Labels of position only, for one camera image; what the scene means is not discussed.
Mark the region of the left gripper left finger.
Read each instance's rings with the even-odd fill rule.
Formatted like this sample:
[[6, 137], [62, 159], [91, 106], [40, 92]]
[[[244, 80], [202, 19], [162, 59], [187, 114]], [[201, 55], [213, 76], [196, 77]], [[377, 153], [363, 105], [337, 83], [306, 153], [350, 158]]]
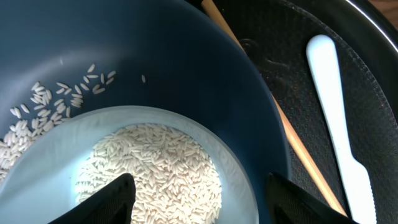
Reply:
[[135, 201], [133, 176], [125, 173], [50, 224], [130, 224]]

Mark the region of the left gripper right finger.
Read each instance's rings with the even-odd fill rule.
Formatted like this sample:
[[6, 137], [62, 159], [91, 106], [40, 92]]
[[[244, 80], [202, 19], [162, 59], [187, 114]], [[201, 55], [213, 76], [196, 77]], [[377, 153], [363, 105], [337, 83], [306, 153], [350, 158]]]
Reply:
[[268, 176], [266, 198], [272, 223], [356, 224], [275, 172]]

